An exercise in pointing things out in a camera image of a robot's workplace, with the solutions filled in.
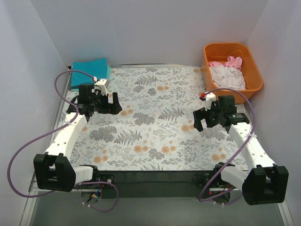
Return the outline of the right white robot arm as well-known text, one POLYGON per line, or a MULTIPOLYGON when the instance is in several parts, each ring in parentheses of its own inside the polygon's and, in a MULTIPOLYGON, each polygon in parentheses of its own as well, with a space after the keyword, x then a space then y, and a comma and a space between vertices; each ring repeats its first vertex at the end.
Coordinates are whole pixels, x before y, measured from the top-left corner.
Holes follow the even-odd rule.
POLYGON ((245 114, 237 112, 234 96, 216 97, 206 92, 200 99, 205 102, 205 106, 194 111, 194 128, 202 131, 202 120, 205 120, 208 128, 216 125, 225 128, 239 147, 237 153, 243 155, 249 172, 245 173, 232 165, 233 157, 226 163, 219 163, 198 199, 201 202, 208 201, 208 198, 203 199, 202 196, 214 183, 218 187, 230 184, 239 189, 249 205, 282 203, 289 172, 286 167, 278 166, 264 151, 253 133, 254 125, 245 114))

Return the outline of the white t shirt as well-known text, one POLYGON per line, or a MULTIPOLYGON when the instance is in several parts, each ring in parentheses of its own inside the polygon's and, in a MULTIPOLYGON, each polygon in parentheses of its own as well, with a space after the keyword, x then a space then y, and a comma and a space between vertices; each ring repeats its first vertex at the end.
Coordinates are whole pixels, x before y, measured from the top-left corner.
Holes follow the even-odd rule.
POLYGON ((209 67, 214 84, 219 88, 245 90, 246 82, 243 73, 234 67, 209 67))

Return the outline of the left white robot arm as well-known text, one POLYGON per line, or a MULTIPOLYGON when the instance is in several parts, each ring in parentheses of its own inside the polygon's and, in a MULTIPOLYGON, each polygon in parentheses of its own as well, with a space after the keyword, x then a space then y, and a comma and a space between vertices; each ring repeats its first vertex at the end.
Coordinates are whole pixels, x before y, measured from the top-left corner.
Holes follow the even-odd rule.
POLYGON ((79 94, 71 100, 67 109, 64 120, 66 126, 58 132, 43 154, 34 157, 38 188, 70 192, 82 182, 89 188, 99 185, 100 177, 96 166, 73 167, 70 158, 81 131, 94 113, 116 115, 122 111, 116 92, 112 94, 112 103, 109 103, 108 83, 108 80, 101 79, 95 84, 79 86, 79 94))

